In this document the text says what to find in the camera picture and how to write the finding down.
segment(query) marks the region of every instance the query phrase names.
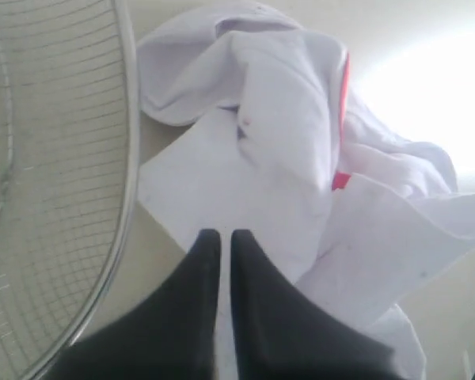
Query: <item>metal wire basket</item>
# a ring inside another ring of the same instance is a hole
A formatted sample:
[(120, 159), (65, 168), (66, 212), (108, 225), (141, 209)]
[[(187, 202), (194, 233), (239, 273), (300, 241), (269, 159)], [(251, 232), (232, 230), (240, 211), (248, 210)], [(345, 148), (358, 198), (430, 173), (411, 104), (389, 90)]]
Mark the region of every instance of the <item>metal wire basket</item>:
[(124, 245), (138, 167), (123, 0), (0, 0), (0, 379), (74, 341)]

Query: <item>floor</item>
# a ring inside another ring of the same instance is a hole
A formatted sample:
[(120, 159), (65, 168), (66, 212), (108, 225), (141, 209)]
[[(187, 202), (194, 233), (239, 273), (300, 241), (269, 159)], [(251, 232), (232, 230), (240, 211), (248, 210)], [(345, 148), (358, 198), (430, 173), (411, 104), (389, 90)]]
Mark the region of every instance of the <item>floor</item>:
[[(179, 12), (205, 2), (128, 0), (137, 38)], [(454, 63), (454, 57), (459, 54), (454, 50), (462, 49), (461, 55), (466, 58), (475, 57), (473, 51), (468, 50), (472, 46), (475, 48), (475, 0), (267, 0), (266, 3), (288, 13), (308, 28), (326, 32), (344, 41), (351, 52), (354, 86), (362, 91), (380, 116), (396, 124), (400, 130), (401, 121), (394, 119), (399, 112), (414, 113), (413, 106), (420, 107), (417, 112), (430, 111), (422, 108), (423, 104), (418, 101), (416, 94), (412, 97), (405, 96), (406, 89), (402, 86), (406, 86), (405, 83), (409, 81), (399, 80), (402, 76), (401, 70), (404, 71), (403, 75), (409, 73), (412, 80), (436, 79), (433, 83), (434, 88), (438, 89), (439, 85), (448, 86), (447, 82), (457, 78), (457, 73), (451, 73), (452, 69), (446, 67), (446, 64)], [(447, 39), (453, 36), (456, 38), (456, 44)], [(442, 45), (448, 46), (449, 49), (434, 58), (438, 59), (439, 63), (438, 66), (433, 66), (433, 58), (429, 55), (430, 51), (433, 51), (431, 48)], [(426, 67), (431, 72), (428, 70), (424, 76), (418, 72), (412, 75), (411, 70), (418, 65), (418, 57), (417, 60), (406, 60), (402, 61), (402, 65), (397, 64), (398, 57), (413, 59), (413, 55), (419, 55), (419, 52), (424, 54), (424, 62), (430, 63)], [(458, 60), (456, 63), (456, 69), (475, 74), (471, 68), (465, 69), (466, 64), (474, 63), (471, 59)], [(390, 79), (397, 79), (393, 82), (394, 86), (391, 86)], [(377, 93), (384, 91), (388, 94), (389, 103), (384, 102), (383, 97), (382, 100), (377, 97)], [(446, 113), (443, 110), (450, 109), (447, 102), (461, 102), (467, 91), (475, 96), (475, 83), (462, 91), (455, 91), (451, 98), (444, 97), (445, 103), (435, 104), (431, 111), (442, 110)], [(475, 98), (469, 107), (472, 105), (475, 107)], [(469, 122), (475, 124), (475, 109), (470, 109), (469, 113), (474, 116)], [(422, 116), (424, 123), (427, 123), (426, 120), (438, 120), (428, 113)], [(440, 123), (451, 121), (449, 116)], [(456, 124), (456, 128), (450, 128), (444, 124), (446, 129), (443, 133), (440, 133), (440, 130), (436, 133), (437, 130), (429, 127), (420, 127), (414, 132), (419, 138), (430, 134), (438, 139), (439, 136), (447, 136), (448, 131), (456, 130), (457, 133), (450, 135), (450, 138), (440, 139), (437, 143), (446, 144), (448, 150), (454, 149), (455, 146), (459, 148), (458, 151), (454, 150), (454, 154), (457, 154), (458, 158), (464, 158), (457, 162), (462, 189), (473, 191), (475, 151), (469, 148), (462, 150), (461, 144), (454, 145), (454, 141), (464, 140), (475, 144), (475, 125), (470, 136), (467, 129), (457, 128), (458, 126), (459, 124)], [(183, 131), (180, 128), (162, 126), (142, 116), (142, 161), (153, 157)], [(401, 130), (401, 133), (403, 132), (408, 134), (412, 131)], [(121, 267), (106, 299), (85, 333), (95, 331), (140, 302), (169, 275), (183, 256), (181, 249), (162, 227), (139, 205), (136, 208)], [(466, 255), (436, 281), (409, 295), (401, 303), (416, 326), (427, 353), (427, 380), (471, 378), (471, 374), (475, 372), (475, 251)]]

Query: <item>white fabric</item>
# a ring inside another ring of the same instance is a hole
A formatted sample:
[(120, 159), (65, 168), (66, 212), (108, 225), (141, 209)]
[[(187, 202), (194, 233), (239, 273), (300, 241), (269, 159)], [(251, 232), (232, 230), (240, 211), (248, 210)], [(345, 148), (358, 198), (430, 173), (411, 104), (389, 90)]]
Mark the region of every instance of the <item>white fabric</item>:
[[(236, 378), (227, 265), (238, 228), (313, 302), (395, 347), (405, 374), (422, 378), (396, 302), (475, 247), (475, 196), (454, 195), (447, 154), (395, 135), (352, 92), (340, 136), (345, 47), (267, 6), (195, 9), (138, 55), (142, 109), (195, 122), (142, 166), (139, 200), (185, 250), (201, 228), (222, 234), (220, 378)], [(333, 192), (336, 170), (352, 177)]]

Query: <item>beige floor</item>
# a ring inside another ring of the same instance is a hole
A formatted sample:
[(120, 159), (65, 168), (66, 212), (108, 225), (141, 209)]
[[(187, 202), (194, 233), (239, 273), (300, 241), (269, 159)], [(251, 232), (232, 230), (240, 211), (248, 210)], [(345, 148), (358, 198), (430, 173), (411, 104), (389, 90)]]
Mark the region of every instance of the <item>beige floor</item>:
[[(128, 0), (138, 38), (204, 0)], [(352, 79), (404, 46), (447, 30), (475, 25), (475, 0), (268, 0), (305, 26), (342, 39), (350, 48)], [(142, 118), (142, 160), (183, 129)], [(475, 179), (469, 186), (475, 188)], [(183, 253), (140, 206), (123, 262), (87, 333), (127, 312), (173, 270)], [(428, 380), (466, 379), (475, 370), (475, 251), (402, 302), (428, 357)]]

